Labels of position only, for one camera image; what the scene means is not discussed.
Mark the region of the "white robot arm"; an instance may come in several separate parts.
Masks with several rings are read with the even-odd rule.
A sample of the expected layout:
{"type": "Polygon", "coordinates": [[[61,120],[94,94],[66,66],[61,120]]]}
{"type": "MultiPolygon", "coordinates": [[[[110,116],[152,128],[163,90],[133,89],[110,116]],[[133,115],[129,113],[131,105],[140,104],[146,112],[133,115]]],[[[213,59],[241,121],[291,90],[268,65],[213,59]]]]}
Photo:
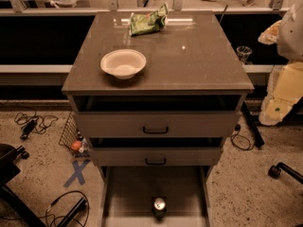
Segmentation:
{"type": "Polygon", "coordinates": [[[288,60],[281,69],[272,70],[258,116],[262,125],[274,126],[303,97],[303,0],[296,0],[281,20],[259,35],[258,41],[276,44],[277,53],[288,60]]]}

